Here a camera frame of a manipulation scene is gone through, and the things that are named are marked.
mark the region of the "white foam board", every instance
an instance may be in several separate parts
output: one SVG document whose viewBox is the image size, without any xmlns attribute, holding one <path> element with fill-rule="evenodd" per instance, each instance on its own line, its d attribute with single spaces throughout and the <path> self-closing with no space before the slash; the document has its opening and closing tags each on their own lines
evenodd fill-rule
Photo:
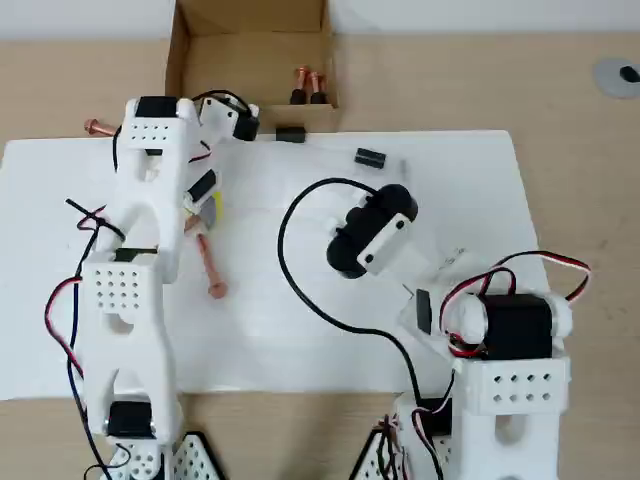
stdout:
<svg viewBox="0 0 640 480">
<path fill-rule="evenodd" d="M 389 342 L 324 323 L 282 277 L 276 258 L 280 220 L 293 197 L 313 181 L 349 176 L 380 187 L 410 179 L 406 183 L 420 206 L 414 231 L 418 245 L 421 232 L 431 229 L 447 251 L 466 248 L 488 259 L 537 247 L 506 132 L 314 134 L 306 145 L 269 140 L 217 145 L 210 160 L 222 172 L 225 216 L 210 238 L 230 285 L 228 296 L 214 300 L 207 294 L 191 238 L 183 247 L 178 281 L 165 289 L 166 324 L 183 391 L 408 387 L 406 368 Z M 358 147 L 391 154 L 390 170 L 355 166 Z M 6 148 L 0 168 L 0 327 L 5 340 L 0 399 L 70 394 L 64 354 L 44 328 L 44 304 L 53 287 L 73 274 L 89 236 L 76 231 L 81 215 L 64 200 L 71 197 L 87 208 L 107 202 L 113 180 L 110 149 L 109 139 L 21 140 Z M 398 169 L 401 159 L 411 175 Z M 344 215 L 354 198 L 348 187 L 336 186 L 301 205 L 285 244 L 292 273 L 311 298 L 341 320 L 396 333 L 414 357 L 423 390 L 441 389 L 449 376 L 445 366 L 398 325 L 408 293 L 385 275 L 342 279 L 325 260 L 326 219 Z M 153 235 L 143 222 L 127 243 L 148 246 Z M 514 268 L 530 286 L 548 288 L 539 260 L 519 261 Z M 56 303 L 53 319 L 68 334 L 71 289 Z M 90 321 L 80 318 L 80 361 L 82 326 Z M 137 387 L 126 372 L 116 384 L 119 391 Z"/>
</svg>

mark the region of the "robotic arm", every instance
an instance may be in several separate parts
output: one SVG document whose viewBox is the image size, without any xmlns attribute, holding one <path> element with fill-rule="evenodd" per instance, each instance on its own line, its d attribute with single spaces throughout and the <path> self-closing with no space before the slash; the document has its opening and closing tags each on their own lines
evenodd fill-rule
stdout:
<svg viewBox="0 0 640 480">
<path fill-rule="evenodd" d="M 238 135 L 253 140 L 258 109 L 245 110 L 229 96 L 205 98 L 201 119 L 188 99 L 142 97 L 127 103 L 115 189 L 103 216 L 126 236 L 141 213 L 151 212 L 159 238 L 156 246 L 129 248 L 118 231 L 104 229 L 85 261 L 81 292 L 90 319 L 83 349 L 89 428 L 152 459 L 145 469 L 133 470 L 136 479 L 154 478 L 163 458 L 164 478 L 173 478 L 172 447 L 182 425 L 163 286 L 178 274 L 183 202 L 193 200 L 185 194 L 189 160 L 203 135 L 214 141 Z M 203 182 L 198 185 L 203 190 Z M 198 198 L 210 196 L 214 186 L 207 185 Z M 123 371 L 135 375 L 144 396 L 116 397 L 114 382 Z"/>
<path fill-rule="evenodd" d="M 388 269 L 409 286 L 415 295 L 405 327 L 454 372 L 445 398 L 424 398 L 414 383 L 414 392 L 396 400 L 388 442 L 398 471 L 418 479 L 556 480 L 570 381 L 563 340 L 572 329 L 570 301 L 585 290 L 589 267 L 544 251 L 493 266 L 466 252 L 438 261 L 434 250 L 426 259 L 411 243 L 417 214 L 400 185 L 368 191 L 327 249 L 329 263 L 346 278 Z M 525 285 L 516 291 L 515 274 L 504 264 L 524 255 L 578 268 L 586 277 L 567 298 Z M 491 288 L 493 277 L 505 273 L 511 285 Z M 391 478 L 380 450 L 369 442 L 351 478 Z"/>
</svg>

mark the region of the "copper bolt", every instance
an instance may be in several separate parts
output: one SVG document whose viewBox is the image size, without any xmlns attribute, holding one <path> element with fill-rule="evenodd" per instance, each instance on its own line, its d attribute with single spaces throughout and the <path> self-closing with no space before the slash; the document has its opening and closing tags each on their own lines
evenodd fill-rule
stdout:
<svg viewBox="0 0 640 480">
<path fill-rule="evenodd" d="M 213 263 L 213 254 L 211 253 L 209 240 L 202 233 L 196 235 L 196 239 L 198 240 L 198 250 L 200 250 L 200 255 L 202 256 L 204 269 L 207 271 L 207 276 L 209 277 L 209 295 L 213 298 L 223 298 L 227 294 L 229 287 L 222 281 Z"/>
<path fill-rule="evenodd" d="M 100 123 L 95 118 L 90 118 L 84 122 L 84 130 L 89 135 L 95 135 L 96 133 L 105 135 L 107 137 L 113 137 L 116 134 L 116 129 L 111 125 Z"/>
<path fill-rule="evenodd" d="M 189 218 L 187 218 L 186 222 L 184 222 L 184 233 L 187 233 L 199 223 L 200 217 L 198 215 L 191 215 Z"/>
<path fill-rule="evenodd" d="M 318 72 L 311 72 L 309 74 L 311 77 L 311 88 L 313 89 L 313 93 L 320 92 L 320 82 L 322 81 L 322 75 Z"/>
<path fill-rule="evenodd" d="M 304 90 L 304 84 L 307 82 L 307 75 L 309 74 L 309 67 L 303 66 L 296 68 L 296 74 L 298 75 L 296 88 Z"/>
</svg>

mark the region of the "wooden table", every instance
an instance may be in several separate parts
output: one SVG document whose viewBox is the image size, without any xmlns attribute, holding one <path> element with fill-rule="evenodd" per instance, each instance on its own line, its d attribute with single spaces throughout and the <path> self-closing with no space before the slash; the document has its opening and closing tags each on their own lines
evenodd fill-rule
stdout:
<svg viewBox="0 0 640 480">
<path fill-rule="evenodd" d="M 0 142 L 80 136 L 91 116 L 116 123 L 126 99 L 162 93 L 166 49 L 164 41 L 0 44 Z M 637 477 L 640 101 L 601 95 L 591 68 L 604 56 L 637 62 L 639 51 L 640 34 L 337 42 L 342 130 L 508 130 L 540 245 L 594 267 L 569 341 L 563 480 Z M 576 281 L 549 271 L 557 289 Z M 344 480 L 391 401 L 241 393 L 189 396 L 185 408 L 234 480 Z M 70 400 L 1 403 L 0 438 L 3 478 L 79 478 L 91 461 Z"/>
</svg>

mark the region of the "wire bundle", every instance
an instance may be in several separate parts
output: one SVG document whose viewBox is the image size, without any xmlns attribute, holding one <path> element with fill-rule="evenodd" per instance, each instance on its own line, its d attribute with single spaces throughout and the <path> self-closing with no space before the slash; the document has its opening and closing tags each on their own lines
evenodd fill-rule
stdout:
<svg viewBox="0 0 640 480">
<path fill-rule="evenodd" d="M 549 252 L 547 250 L 530 250 L 526 252 L 518 252 L 504 257 L 498 263 L 496 263 L 493 268 L 485 273 L 480 275 L 476 275 L 475 277 L 471 277 L 463 282 L 460 282 L 456 285 L 453 290 L 451 290 L 443 299 L 442 304 L 440 305 L 440 315 L 438 319 L 438 325 L 440 327 L 440 331 L 444 332 L 446 335 L 449 335 L 449 351 L 455 357 L 462 358 L 471 358 L 480 355 L 484 351 L 484 347 L 482 344 L 480 345 L 470 345 L 464 342 L 460 334 L 449 332 L 446 328 L 443 328 L 443 317 L 445 309 L 448 305 L 451 304 L 452 300 L 461 294 L 464 290 L 475 285 L 480 280 L 482 280 L 482 286 L 480 287 L 480 291 L 478 296 L 482 297 L 487 294 L 489 290 L 489 286 L 491 285 L 491 280 L 493 279 L 496 273 L 506 272 L 511 277 L 511 283 L 509 285 L 509 290 L 507 292 L 508 295 L 515 295 L 516 293 L 516 275 L 509 268 L 504 267 L 503 265 L 510 260 L 518 257 L 524 256 L 539 256 L 544 260 L 548 260 L 559 265 L 565 267 L 575 268 L 580 270 L 585 274 L 584 279 L 578 284 L 578 286 L 569 293 L 565 298 L 569 303 L 573 303 L 576 301 L 587 289 L 590 279 L 591 279 L 591 268 L 586 263 L 576 260 L 575 258 L 567 257 L 564 255 L 560 255 L 558 253 Z"/>
<path fill-rule="evenodd" d="M 89 443 L 89 447 L 91 448 L 91 451 L 93 452 L 93 455 L 96 459 L 96 464 L 90 466 L 89 468 L 87 468 L 87 470 L 85 471 L 84 477 L 86 479 L 86 476 L 88 475 L 89 471 L 91 471 L 94 468 L 100 468 L 102 469 L 102 472 L 104 473 L 105 477 L 107 478 L 107 480 L 113 480 L 111 477 L 111 474 L 109 473 L 109 469 L 110 468 L 119 468 L 122 467 L 124 465 L 126 465 L 129 460 L 131 460 L 131 452 L 129 452 L 126 448 L 122 447 L 121 445 L 119 445 L 120 448 L 123 448 L 125 451 L 127 451 L 129 453 L 129 458 L 122 464 L 122 465 L 118 465 L 118 466 L 110 466 L 110 465 L 105 465 L 104 461 L 102 460 L 102 456 L 100 455 L 100 452 L 98 451 L 98 448 L 93 440 L 93 436 L 91 434 L 91 430 L 89 429 L 89 424 L 88 424 L 88 420 L 87 420 L 87 412 L 85 410 L 85 408 L 82 405 L 82 400 L 80 399 L 80 395 L 78 394 L 78 389 L 76 386 L 76 382 L 75 382 L 75 378 L 73 375 L 73 368 L 76 369 L 76 371 L 78 372 L 79 376 L 81 378 L 84 378 L 84 372 L 82 370 L 82 367 L 80 365 L 80 363 L 78 362 L 73 349 L 75 347 L 75 343 L 76 343 L 76 339 L 77 339 L 77 335 L 78 335 L 78 306 L 79 306 L 79 301 L 80 301 L 80 289 L 79 289 L 79 284 L 82 281 L 82 264 L 84 263 L 84 261 L 87 259 L 87 257 L 89 256 L 89 253 L 91 252 L 91 249 L 93 248 L 93 245 L 95 244 L 96 240 L 98 239 L 98 234 L 100 231 L 101 227 L 106 227 L 110 230 L 112 230 L 116 235 L 118 235 L 123 241 L 125 240 L 125 235 L 124 233 L 118 229 L 117 227 L 111 225 L 109 222 L 107 222 L 104 218 L 97 216 L 98 213 L 102 212 L 102 210 L 104 210 L 104 206 L 94 210 L 93 212 L 88 211 L 87 209 L 81 207 L 80 205 L 78 205 L 76 202 L 74 202 L 71 199 L 67 199 L 66 203 L 71 205 L 72 207 L 74 207 L 75 209 L 77 209 L 78 211 L 82 212 L 84 214 L 84 218 L 82 220 L 80 220 L 78 222 L 78 224 L 76 225 L 76 228 L 78 230 L 84 230 L 84 231 L 91 231 L 91 238 L 89 239 L 89 242 L 87 243 L 82 256 L 80 257 L 80 261 L 78 262 L 78 266 L 76 268 L 75 274 L 73 277 L 69 277 L 65 280 L 63 280 L 62 282 L 60 282 L 56 288 L 54 288 L 53 292 L 51 292 L 51 295 L 49 296 L 49 299 L 47 301 L 46 307 L 45 307 L 45 313 L 44 313 L 44 321 L 45 321 L 45 327 L 47 328 L 47 331 L 49 332 L 49 334 L 56 340 L 56 342 L 58 342 L 58 344 L 62 347 L 62 349 L 65 351 L 66 355 L 67 355 L 67 377 L 69 379 L 69 387 L 71 388 L 71 393 L 73 394 L 73 399 L 74 402 L 76 404 L 76 408 L 78 409 L 78 414 L 80 415 L 80 420 L 82 422 L 82 426 L 83 429 L 85 431 L 85 435 L 87 436 L 87 441 Z M 95 222 L 95 227 L 94 228 L 90 228 L 90 227 L 86 227 L 86 223 L 89 220 L 93 220 Z M 69 285 L 73 285 L 73 323 L 72 323 L 72 328 L 71 328 L 71 337 L 69 340 L 69 343 L 67 344 L 66 341 L 62 338 L 62 336 L 55 330 L 55 327 L 53 326 L 53 323 L 51 321 L 51 311 L 53 308 L 53 305 L 55 303 L 56 298 L 60 295 L 60 293 L 65 289 L 65 287 L 69 286 Z"/>
</svg>

